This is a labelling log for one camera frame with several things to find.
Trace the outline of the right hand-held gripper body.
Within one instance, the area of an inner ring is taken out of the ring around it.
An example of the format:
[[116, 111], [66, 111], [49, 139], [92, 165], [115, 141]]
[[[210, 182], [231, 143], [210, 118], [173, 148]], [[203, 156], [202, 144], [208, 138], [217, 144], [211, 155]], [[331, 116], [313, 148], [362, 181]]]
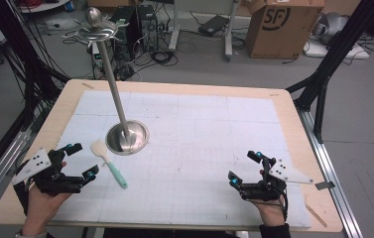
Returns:
[[242, 183], [240, 196], [245, 200], [278, 199], [284, 194], [287, 182], [312, 183], [313, 179], [295, 169], [290, 163], [262, 157], [262, 179], [257, 183]]

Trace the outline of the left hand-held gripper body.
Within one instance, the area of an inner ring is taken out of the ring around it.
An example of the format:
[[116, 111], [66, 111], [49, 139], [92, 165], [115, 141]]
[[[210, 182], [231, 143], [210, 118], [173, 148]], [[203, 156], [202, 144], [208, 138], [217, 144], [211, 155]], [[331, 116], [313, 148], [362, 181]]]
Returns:
[[85, 182], [83, 177], [67, 177], [62, 172], [62, 161], [67, 156], [63, 148], [47, 152], [41, 148], [23, 163], [12, 179], [12, 185], [18, 195], [29, 190], [33, 182], [38, 189], [49, 195], [59, 193], [80, 193]]

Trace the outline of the person's right hand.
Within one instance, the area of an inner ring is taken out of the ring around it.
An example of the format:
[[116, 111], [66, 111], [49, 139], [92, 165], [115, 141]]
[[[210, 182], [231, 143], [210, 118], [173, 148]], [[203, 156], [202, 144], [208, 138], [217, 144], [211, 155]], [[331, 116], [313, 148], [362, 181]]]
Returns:
[[286, 224], [284, 216], [284, 197], [282, 195], [278, 199], [269, 201], [253, 199], [251, 203], [259, 210], [262, 222], [265, 226], [275, 227]]

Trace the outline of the person's left hand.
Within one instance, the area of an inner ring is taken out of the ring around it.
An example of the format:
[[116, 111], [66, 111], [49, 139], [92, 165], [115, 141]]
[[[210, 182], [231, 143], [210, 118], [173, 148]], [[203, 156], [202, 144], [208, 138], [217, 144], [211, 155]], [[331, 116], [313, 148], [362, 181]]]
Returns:
[[28, 213], [23, 225], [25, 235], [47, 232], [47, 224], [55, 217], [61, 205], [70, 198], [70, 193], [49, 195], [41, 192], [36, 185], [29, 191]]

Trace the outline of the grey tape piece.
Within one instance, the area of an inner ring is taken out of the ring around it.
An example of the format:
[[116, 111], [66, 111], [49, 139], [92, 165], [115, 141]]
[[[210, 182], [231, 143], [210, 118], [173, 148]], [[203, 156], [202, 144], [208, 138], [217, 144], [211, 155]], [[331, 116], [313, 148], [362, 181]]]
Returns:
[[322, 181], [315, 184], [315, 187], [318, 190], [322, 189], [331, 189], [335, 187], [335, 184], [332, 181]]

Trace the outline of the thin wooden stick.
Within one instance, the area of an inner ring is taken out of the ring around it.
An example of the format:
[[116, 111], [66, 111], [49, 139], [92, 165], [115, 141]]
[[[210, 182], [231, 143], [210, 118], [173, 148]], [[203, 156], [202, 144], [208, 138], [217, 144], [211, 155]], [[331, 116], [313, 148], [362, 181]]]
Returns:
[[327, 223], [321, 218], [321, 216], [309, 205], [306, 203], [306, 208], [308, 212], [325, 228], [327, 228]]

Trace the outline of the white gridded mat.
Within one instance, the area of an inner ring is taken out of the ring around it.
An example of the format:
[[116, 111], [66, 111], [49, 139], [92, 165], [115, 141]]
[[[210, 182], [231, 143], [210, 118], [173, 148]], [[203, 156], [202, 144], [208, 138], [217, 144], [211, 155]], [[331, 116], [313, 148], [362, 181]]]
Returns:
[[79, 143], [64, 173], [78, 176], [98, 166], [96, 180], [60, 208], [58, 221], [117, 225], [256, 227], [260, 216], [229, 184], [229, 173], [260, 180], [258, 151], [282, 164], [289, 149], [271, 99], [124, 92], [125, 114], [150, 132], [140, 152], [108, 156], [127, 180], [121, 187], [90, 145], [117, 123], [107, 91], [82, 94], [64, 129], [60, 146]]

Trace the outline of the metal utensil stand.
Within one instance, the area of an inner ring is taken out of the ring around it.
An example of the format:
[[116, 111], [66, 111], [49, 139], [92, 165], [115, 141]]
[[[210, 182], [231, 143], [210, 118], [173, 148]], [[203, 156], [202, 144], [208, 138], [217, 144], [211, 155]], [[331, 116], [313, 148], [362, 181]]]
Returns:
[[127, 120], [116, 79], [106, 49], [106, 42], [116, 40], [120, 25], [104, 20], [101, 12], [95, 7], [85, 10], [86, 24], [71, 34], [71, 38], [87, 41], [89, 45], [97, 45], [102, 65], [110, 87], [119, 123], [109, 129], [105, 138], [106, 147], [114, 154], [121, 156], [133, 155], [140, 152], [148, 143], [150, 133], [142, 122]]

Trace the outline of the white stand leg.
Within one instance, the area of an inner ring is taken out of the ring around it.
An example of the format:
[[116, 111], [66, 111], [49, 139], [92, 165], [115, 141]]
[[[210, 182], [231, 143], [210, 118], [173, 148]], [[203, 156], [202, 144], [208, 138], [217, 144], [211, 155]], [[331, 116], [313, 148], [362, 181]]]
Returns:
[[227, 61], [230, 61], [233, 55], [233, 47], [232, 47], [232, 29], [235, 21], [236, 11], [239, 5], [240, 0], [232, 0], [231, 11], [229, 14], [229, 22], [227, 30], [225, 31], [225, 38], [224, 38], [224, 58]]
[[174, 0], [174, 26], [171, 35], [171, 40], [169, 43], [169, 50], [175, 51], [177, 47], [177, 42], [180, 33], [180, 24], [179, 24], [179, 10], [180, 10], [180, 1], [181, 0]]

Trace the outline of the brown cardboard box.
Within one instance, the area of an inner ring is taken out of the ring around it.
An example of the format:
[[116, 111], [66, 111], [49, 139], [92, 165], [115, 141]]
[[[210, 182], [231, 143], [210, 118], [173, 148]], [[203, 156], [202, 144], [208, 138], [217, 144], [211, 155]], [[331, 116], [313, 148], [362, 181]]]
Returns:
[[297, 59], [324, 0], [247, 0], [252, 15], [245, 46], [252, 59]]

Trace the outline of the white flat board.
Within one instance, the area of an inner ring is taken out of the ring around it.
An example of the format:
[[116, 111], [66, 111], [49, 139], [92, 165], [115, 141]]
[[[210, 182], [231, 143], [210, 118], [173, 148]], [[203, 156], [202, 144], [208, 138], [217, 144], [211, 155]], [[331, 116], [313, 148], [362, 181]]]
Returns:
[[[328, 49], [326, 45], [316, 40], [307, 40], [303, 48], [303, 53], [310, 58], [324, 58], [329, 52], [342, 54], [342, 50]], [[369, 54], [358, 44], [355, 44], [347, 52], [347, 60], [367, 60]]]

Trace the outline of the black computer tower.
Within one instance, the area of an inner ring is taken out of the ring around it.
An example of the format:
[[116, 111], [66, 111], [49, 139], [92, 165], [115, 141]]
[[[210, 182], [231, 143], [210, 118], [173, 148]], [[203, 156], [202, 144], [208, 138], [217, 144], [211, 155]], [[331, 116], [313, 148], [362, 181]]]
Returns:
[[157, 17], [152, 5], [139, 5], [137, 12], [140, 21], [143, 51], [153, 52], [159, 48]]
[[118, 26], [112, 42], [115, 54], [123, 60], [134, 58], [135, 43], [140, 39], [137, 10], [134, 6], [118, 6], [111, 21]]

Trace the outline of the black flat device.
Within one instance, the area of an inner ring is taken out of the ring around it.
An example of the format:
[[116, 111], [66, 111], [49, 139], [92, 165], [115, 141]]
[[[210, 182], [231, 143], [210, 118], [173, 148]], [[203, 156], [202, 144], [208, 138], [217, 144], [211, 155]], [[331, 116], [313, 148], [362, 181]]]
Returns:
[[205, 36], [213, 36], [221, 31], [229, 22], [228, 18], [216, 15], [198, 27], [198, 31]]

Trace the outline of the silver grey helmet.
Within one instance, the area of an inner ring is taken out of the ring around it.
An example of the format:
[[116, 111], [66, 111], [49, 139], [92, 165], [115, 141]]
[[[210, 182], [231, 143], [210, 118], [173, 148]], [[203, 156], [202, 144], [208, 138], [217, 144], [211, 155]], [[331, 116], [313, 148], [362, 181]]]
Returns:
[[334, 36], [343, 30], [347, 22], [346, 16], [335, 12], [321, 14], [314, 25], [312, 35], [327, 46]]

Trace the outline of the black metal frame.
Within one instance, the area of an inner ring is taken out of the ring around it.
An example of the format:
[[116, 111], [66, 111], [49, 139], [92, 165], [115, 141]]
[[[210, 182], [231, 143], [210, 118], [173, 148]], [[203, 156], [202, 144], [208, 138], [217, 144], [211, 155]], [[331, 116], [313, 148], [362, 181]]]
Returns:
[[345, 59], [347, 52], [354, 46], [373, 19], [374, 0], [361, 0], [343, 30], [330, 46], [333, 50], [342, 50], [342, 54], [329, 52], [313, 74], [286, 88], [289, 93], [303, 90], [301, 95], [294, 100], [295, 106], [303, 111], [309, 112], [316, 99], [313, 131], [322, 143], [322, 122], [328, 83]]
[[0, 32], [8, 46], [0, 42], [5, 56], [18, 82], [25, 85], [22, 91], [25, 107], [18, 122], [26, 130], [36, 120], [35, 109], [41, 105], [52, 108], [61, 94], [54, 78], [67, 83], [69, 77], [42, 61], [27, 37], [21, 24], [21, 16], [11, 0], [0, 0]]

